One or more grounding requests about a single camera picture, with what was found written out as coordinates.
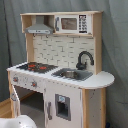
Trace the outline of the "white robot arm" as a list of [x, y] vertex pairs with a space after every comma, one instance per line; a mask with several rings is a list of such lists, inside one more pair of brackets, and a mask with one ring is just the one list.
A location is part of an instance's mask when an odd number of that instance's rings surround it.
[[0, 118], [0, 128], [37, 128], [35, 122], [27, 115], [16, 118]]

